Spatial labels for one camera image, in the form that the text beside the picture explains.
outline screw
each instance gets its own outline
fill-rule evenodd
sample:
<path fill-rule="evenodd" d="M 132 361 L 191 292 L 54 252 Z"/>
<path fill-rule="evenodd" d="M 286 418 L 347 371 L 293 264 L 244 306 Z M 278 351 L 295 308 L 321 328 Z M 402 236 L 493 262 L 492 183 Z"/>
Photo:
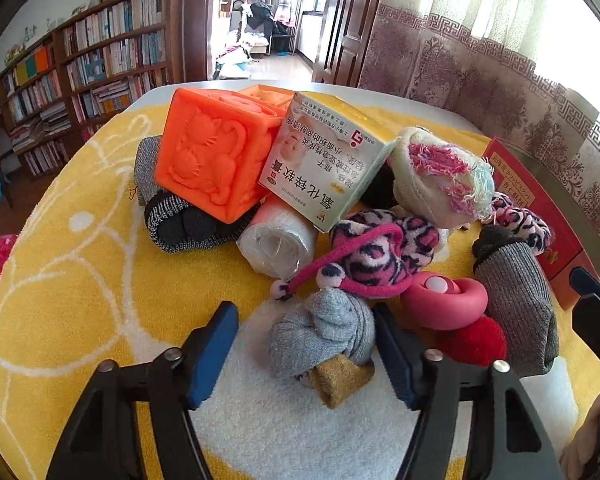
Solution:
<path fill-rule="evenodd" d="M 104 361 L 98 365 L 98 371 L 103 373 L 110 372 L 116 366 L 118 366 L 118 363 L 113 359 L 104 359 Z"/>
<path fill-rule="evenodd" d="M 511 366 L 506 361 L 502 359 L 498 359 L 493 362 L 493 367 L 502 374 L 506 374 L 509 370 L 511 370 Z"/>
<path fill-rule="evenodd" d="M 179 348 L 167 348 L 164 351 L 164 358 L 167 359 L 167 361 L 177 361 L 178 359 L 180 359 L 182 357 L 182 352 L 180 351 Z"/>
<path fill-rule="evenodd" d="M 424 351 L 424 357 L 429 361 L 442 361 L 443 354 L 437 348 L 428 348 Z"/>

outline wooden bookshelf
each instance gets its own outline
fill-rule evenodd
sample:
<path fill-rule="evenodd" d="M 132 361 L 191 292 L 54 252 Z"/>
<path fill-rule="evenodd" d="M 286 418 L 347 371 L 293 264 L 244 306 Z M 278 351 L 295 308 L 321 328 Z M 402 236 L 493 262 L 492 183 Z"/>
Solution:
<path fill-rule="evenodd" d="M 119 34 L 112 38 L 100 41 L 72 54 L 65 52 L 63 31 L 67 27 L 75 25 L 77 22 L 84 20 L 92 14 L 97 14 L 101 10 L 108 9 L 109 7 L 113 7 L 116 4 L 125 1 L 127 0 L 106 0 L 100 4 L 97 4 L 96 6 L 91 7 L 90 9 L 85 10 L 84 12 L 81 12 L 80 14 L 77 14 L 76 16 L 72 16 L 70 19 L 59 25 L 59 27 L 49 31 L 44 36 L 39 38 L 39 40 L 33 43 L 24 52 L 19 54 L 8 67 L 6 67 L 2 72 L 0 72 L 0 111 L 2 113 L 2 120 L 4 122 L 4 126 L 7 130 L 7 133 L 19 126 L 20 124 L 23 124 L 26 121 L 31 120 L 36 115 L 39 115 L 40 112 L 44 111 L 45 109 L 59 102 L 64 102 L 68 119 L 71 123 L 71 127 L 67 130 L 58 132 L 48 137 L 42 137 L 36 142 L 33 142 L 28 146 L 24 146 L 22 149 L 15 150 L 15 154 L 20 159 L 21 165 L 23 165 L 25 168 L 28 168 L 28 163 L 24 158 L 25 153 L 31 152 L 32 150 L 35 150 L 37 147 L 46 144 L 51 140 L 58 140 L 62 142 L 62 145 L 64 146 L 70 158 L 84 144 L 84 141 L 82 140 L 82 130 L 84 128 L 105 123 L 114 115 L 122 111 L 115 110 L 112 112 L 106 112 L 93 118 L 87 118 L 83 122 L 80 122 L 78 120 L 78 114 L 74 109 L 74 103 L 72 101 L 73 96 L 83 94 L 84 92 L 91 91 L 100 86 L 104 86 L 115 81 L 123 80 L 131 76 L 140 75 L 144 72 L 152 72 L 153 70 L 166 69 L 167 81 L 165 82 L 165 84 L 179 83 L 183 81 L 182 0 L 165 0 L 166 4 L 162 8 L 162 21 L 159 23 L 154 23 L 145 27 L 135 28 L 134 30 L 130 30 L 124 32 L 123 34 Z M 159 30 L 164 30 L 164 47 L 166 51 L 165 61 L 153 63 L 151 65 L 141 66 L 134 70 L 129 70 L 127 72 L 111 75 L 101 80 L 91 82 L 85 86 L 81 86 L 80 88 L 77 88 L 75 90 L 71 90 L 71 84 L 69 81 L 69 75 L 67 71 L 67 65 L 69 65 L 69 63 L 72 63 L 80 56 L 88 54 L 94 50 L 101 49 L 118 41 L 128 40 L 129 38 L 139 38 L 143 34 L 157 32 Z M 48 68 L 44 69 L 43 71 L 37 73 L 35 76 L 32 76 L 29 80 L 24 82 L 22 85 L 18 86 L 11 95 L 7 96 L 6 87 L 4 85 L 4 78 L 16 68 L 16 65 L 19 62 L 24 60 L 29 54 L 31 54 L 37 47 L 41 45 L 47 45 L 51 47 L 51 49 L 53 50 L 52 57 L 54 63 Z M 56 70 L 58 74 L 58 82 L 60 87 L 59 89 L 61 91 L 61 96 L 58 99 L 55 99 L 54 101 L 50 102 L 49 104 L 39 108 L 38 110 L 27 114 L 21 120 L 15 121 L 13 115 L 11 114 L 9 100 L 19 95 L 24 89 L 35 84 L 37 81 L 41 80 L 45 75 L 48 75 L 53 70 Z M 31 173 L 30 176 L 32 178 L 39 178 L 44 174 L 57 173 L 61 170 L 61 168 L 62 166 L 59 168 L 53 168 L 51 170 L 41 172 L 37 175 Z"/>

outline red ball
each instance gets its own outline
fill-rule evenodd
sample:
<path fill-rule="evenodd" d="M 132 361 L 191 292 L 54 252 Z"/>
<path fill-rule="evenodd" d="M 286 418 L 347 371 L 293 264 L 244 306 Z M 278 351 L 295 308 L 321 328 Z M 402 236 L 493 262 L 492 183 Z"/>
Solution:
<path fill-rule="evenodd" d="M 489 366 L 507 358 L 507 341 L 496 320 L 480 316 L 471 325 L 437 332 L 436 346 L 458 363 Z"/>

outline red logo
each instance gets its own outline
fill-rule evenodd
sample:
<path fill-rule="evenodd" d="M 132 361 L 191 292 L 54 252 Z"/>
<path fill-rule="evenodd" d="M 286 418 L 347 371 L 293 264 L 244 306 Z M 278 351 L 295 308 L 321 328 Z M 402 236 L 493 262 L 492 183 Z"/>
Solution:
<path fill-rule="evenodd" d="M 356 130 L 351 134 L 351 147 L 355 148 L 357 145 L 362 144 L 363 140 L 365 140 L 365 137 L 360 134 L 360 130 Z"/>

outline orange cube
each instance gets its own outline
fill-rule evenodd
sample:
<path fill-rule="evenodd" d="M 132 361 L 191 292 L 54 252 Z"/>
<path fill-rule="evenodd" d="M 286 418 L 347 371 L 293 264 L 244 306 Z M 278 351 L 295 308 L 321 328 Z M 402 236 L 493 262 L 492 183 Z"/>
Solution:
<path fill-rule="evenodd" d="M 281 108 L 285 113 L 291 104 L 291 99 L 296 94 L 293 90 L 268 85 L 249 86 L 240 90 L 239 93 L 260 99 L 276 108 Z"/>
<path fill-rule="evenodd" d="M 177 88 L 155 181 L 231 224 L 268 191 L 258 177 L 284 110 L 228 90 Z"/>

